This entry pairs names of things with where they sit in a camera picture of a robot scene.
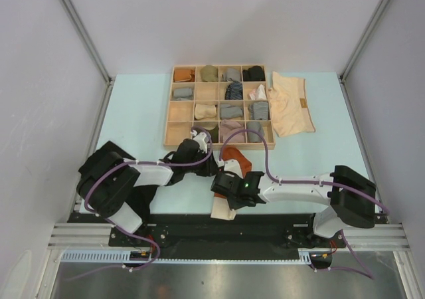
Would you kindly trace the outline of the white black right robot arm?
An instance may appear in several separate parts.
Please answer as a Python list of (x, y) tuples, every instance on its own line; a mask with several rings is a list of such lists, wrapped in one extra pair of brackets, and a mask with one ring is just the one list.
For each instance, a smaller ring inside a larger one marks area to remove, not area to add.
[(325, 206), (313, 214), (312, 226), (306, 230), (307, 241), (315, 247), (347, 227), (375, 225), (376, 186), (345, 165), (323, 175), (271, 179), (262, 171), (242, 173), (239, 163), (230, 159), (220, 162), (211, 190), (211, 218), (225, 221), (233, 220), (237, 210), (258, 204), (297, 201)]

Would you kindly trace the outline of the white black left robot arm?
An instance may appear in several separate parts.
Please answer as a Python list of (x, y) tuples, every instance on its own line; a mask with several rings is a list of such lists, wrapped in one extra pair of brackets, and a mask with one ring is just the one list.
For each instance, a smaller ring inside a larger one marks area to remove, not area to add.
[(136, 159), (108, 141), (80, 167), (76, 192), (91, 211), (124, 230), (131, 245), (147, 237), (150, 203), (159, 187), (172, 186), (188, 173), (216, 175), (218, 165), (208, 144), (185, 139), (156, 163), (138, 164)]

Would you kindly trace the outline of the orange and cream underwear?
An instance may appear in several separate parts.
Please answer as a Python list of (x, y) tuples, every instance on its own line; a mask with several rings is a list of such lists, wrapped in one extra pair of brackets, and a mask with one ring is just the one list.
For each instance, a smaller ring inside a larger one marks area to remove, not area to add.
[[(241, 153), (238, 148), (234, 146), (226, 146), (224, 148), (222, 159), (224, 161), (229, 159), (236, 159), (242, 168), (243, 176), (245, 176), (247, 172), (252, 171), (252, 163)], [(235, 218), (235, 216), (236, 211), (230, 209), (227, 200), (223, 196), (214, 193), (211, 218), (231, 221)]]

